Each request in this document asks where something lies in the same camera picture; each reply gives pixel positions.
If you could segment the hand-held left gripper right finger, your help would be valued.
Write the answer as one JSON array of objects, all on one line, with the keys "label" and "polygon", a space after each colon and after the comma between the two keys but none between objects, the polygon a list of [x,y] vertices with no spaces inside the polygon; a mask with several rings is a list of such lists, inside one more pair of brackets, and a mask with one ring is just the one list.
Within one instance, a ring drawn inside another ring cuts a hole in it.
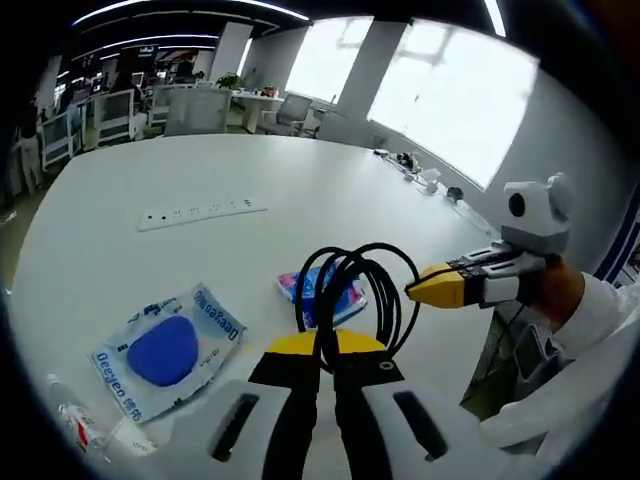
[{"label": "hand-held left gripper right finger", "polygon": [[481,479],[478,425],[407,380],[373,337],[332,333],[335,413],[354,479]]}]

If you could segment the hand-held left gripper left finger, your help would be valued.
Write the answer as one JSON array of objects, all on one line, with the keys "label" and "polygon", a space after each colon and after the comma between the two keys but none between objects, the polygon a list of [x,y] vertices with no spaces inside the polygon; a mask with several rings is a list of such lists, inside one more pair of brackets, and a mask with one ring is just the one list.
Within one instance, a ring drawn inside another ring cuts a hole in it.
[{"label": "hand-held left gripper left finger", "polygon": [[169,479],[299,479],[317,420],[316,334],[267,348],[248,380],[232,380],[176,420],[164,447]]}]

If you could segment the person's right hand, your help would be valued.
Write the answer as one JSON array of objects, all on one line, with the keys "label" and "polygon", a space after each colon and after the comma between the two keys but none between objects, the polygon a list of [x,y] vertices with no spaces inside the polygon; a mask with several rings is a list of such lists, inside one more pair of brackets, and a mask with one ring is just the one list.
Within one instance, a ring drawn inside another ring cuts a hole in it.
[{"label": "person's right hand", "polygon": [[582,272],[567,263],[563,256],[554,256],[544,269],[519,277],[516,299],[544,317],[550,330],[556,332],[575,313],[584,291]]}]

